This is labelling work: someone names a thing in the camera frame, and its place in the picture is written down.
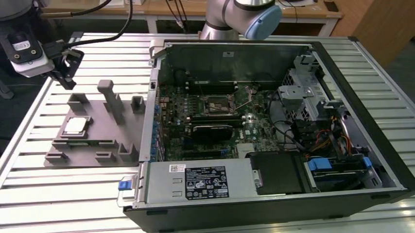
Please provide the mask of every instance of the open computer chassis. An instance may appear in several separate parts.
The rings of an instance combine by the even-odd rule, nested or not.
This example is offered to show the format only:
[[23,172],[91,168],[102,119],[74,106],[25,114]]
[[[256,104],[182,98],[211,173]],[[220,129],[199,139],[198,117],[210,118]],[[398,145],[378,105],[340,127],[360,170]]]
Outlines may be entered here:
[[414,194],[415,178],[320,42],[153,45],[125,207],[147,232],[340,218]]

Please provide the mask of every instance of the white label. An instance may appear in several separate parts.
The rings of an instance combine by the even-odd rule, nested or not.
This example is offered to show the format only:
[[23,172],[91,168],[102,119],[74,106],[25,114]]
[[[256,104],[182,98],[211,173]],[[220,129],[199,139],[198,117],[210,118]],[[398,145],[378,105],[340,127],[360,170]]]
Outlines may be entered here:
[[170,165],[170,172],[185,172],[186,164],[171,164]]
[[21,50],[26,50],[31,47],[31,42],[27,40],[27,41],[19,42],[19,43],[13,44],[13,45],[14,45],[15,50],[21,51]]

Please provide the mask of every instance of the black cable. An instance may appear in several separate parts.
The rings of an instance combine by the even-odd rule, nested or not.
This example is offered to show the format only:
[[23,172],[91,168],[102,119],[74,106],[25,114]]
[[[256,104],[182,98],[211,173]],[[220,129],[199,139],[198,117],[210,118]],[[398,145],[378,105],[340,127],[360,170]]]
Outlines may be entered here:
[[185,7],[183,7],[182,0],[179,0],[179,3],[181,3],[182,10],[183,10],[185,20],[187,21],[187,15],[186,15],[186,10],[185,10]]
[[187,30],[187,15],[186,15],[186,10],[185,10],[185,7],[183,7],[182,0],[179,0],[179,3],[181,3],[181,7],[182,7],[182,10],[183,10],[183,15],[185,15],[185,20],[186,20],[186,22],[185,22],[185,28],[186,28],[186,30]]
[[181,13],[181,9],[179,9],[178,0],[175,0],[175,5],[177,5],[178,13],[179,13],[181,23],[182,23],[182,26],[183,26],[183,33],[186,33],[186,26],[185,26],[185,22],[183,22],[183,18],[182,18],[182,13]]
[[103,9],[111,2],[113,0],[106,0],[102,4],[99,4],[97,7],[91,8],[90,10],[79,11],[79,12],[73,12],[73,16],[83,16],[86,14],[90,14],[101,9]]
[[289,4],[294,7],[294,11],[296,11],[296,13],[297,13],[297,23],[298,23],[298,22],[300,22],[298,7],[297,7],[296,5],[293,5],[292,2],[289,2]]
[[169,6],[169,9],[170,9],[171,14],[173,14],[173,15],[174,15],[174,17],[175,17],[175,20],[177,20],[177,21],[179,21],[179,19],[178,19],[177,15],[175,15],[175,12],[174,12],[174,10],[171,9],[171,6],[170,6],[170,3],[169,3],[169,0],[166,0],[166,4],[167,4],[167,6]]
[[182,13],[181,13],[181,10],[179,10],[178,0],[174,0],[174,1],[175,1],[175,5],[177,5],[177,10],[178,10],[178,13],[179,13],[181,22],[183,23],[183,18],[182,18]]
[[122,31],[113,37],[109,37],[109,38],[103,38],[103,39],[95,39],[95,40],[85,40],[85,41],[78,41],[78,42],[74,42],[74,43],[70,43],[70,44],[66,44],[65,45],[65,49],[69,49],[71,47],[75,47],[75,46],[81,46],[81,45],[87,45],[87,44],[94,44],[94,43],[101,43],[101,42],[109,42],[109,41],[114,41],[117,39],[119,39],[122,37],[122,35],[125,34],[130,24],[131,24],[131,20],[133,20],[133,0],[130,1],[130,13],[129,13],[129,19],[127,19],[127,22],[126,22],[126,25],[122,29]]

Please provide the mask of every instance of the wooden table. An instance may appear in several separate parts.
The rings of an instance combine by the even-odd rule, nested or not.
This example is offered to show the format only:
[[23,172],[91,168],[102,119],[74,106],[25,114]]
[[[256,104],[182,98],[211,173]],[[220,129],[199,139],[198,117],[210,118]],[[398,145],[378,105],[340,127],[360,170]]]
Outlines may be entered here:
[[[187,19],[194,21],[206,20],[206,4],[207,0],[183,0]],[[81,11],[95,7],[99,0],[51,0],[49,7],[45,8],[46,13]],[[178,15],[175,3],[171,7]],[[344,17],[342,12],[332,12],[324,3],[324,0],[314,5],[298,7],[298,13],[293,7],[284,7],[282,23],[306,23],[322,24],[320,36],[330,36],[338,20]],[[129,6],[125,8],[105,8],[93,14],[77,17],[91,19],[125,19],[129,12]],[[147,20],[149,32],[158,33],[158,20],[175,20],[166,0],[147,0],[145,5],[135,5],[134,19]]]

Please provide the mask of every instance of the power cable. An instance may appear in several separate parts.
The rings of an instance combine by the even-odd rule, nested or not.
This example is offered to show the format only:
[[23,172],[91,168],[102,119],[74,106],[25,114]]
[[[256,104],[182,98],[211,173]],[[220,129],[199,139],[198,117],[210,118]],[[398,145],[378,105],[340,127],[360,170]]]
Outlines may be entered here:
[[292,7],[294,7],[294,11],[296,11],[296,13],[297,13],[297,23],[298,23],[298,22],[300,22],[298,7],[297,7],[296,5],[293,5],[293,3],[292,3],[290,1],[289,1],[289,4],[292,5]]
[[101,43],[101,42],[109,42],[109,41],[114,41],[114,40],[119,39],[122,37],[122,35],[125,34],[130,24],[131,24],[133,12],[134,12],[134,4],[133,4],[133,0],[131,0],[130,1],[129,19],[127,19],[127,22],[126,22],[126,25],[125,25],[122,31],[115,36],[109,37],[109,38],[103,38],[103,39],[85,40],[85,41],[78,41],[78,42],[74,42],[74,43],[69,43],[69,44],[65,44],[65,48],[69,49],[69,48],[75,47],[75,46],[94,44],[94,43]]
[[79,11],[79,12],[73,12],[73,16],[83,16],[86,14],[93,13],[94,11],[98,11],[103,9],[111,2],[113,0],[106,0],[102,4],[99,4],[95,8],[91,8],[90,10]]

